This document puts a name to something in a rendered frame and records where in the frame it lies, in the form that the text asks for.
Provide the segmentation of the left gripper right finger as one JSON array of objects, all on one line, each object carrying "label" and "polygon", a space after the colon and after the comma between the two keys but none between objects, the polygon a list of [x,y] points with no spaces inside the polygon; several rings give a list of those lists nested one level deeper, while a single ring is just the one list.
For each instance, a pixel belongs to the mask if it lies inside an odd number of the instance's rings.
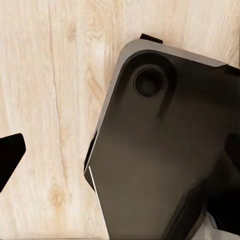
[{"label": "left gripper right finger", "polygon": [[224,151],[235,165],[240,173],[240,135],[235,133],[229,133],[227,135]]}]

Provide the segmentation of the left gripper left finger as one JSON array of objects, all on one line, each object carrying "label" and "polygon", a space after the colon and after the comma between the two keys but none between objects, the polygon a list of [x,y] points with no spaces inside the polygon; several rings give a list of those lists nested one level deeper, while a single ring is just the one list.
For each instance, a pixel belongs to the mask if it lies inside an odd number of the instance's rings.
[{"label": "left gripper left finger", "polygon": [[22,133],[0,138],[0,193],[26,153]]}]

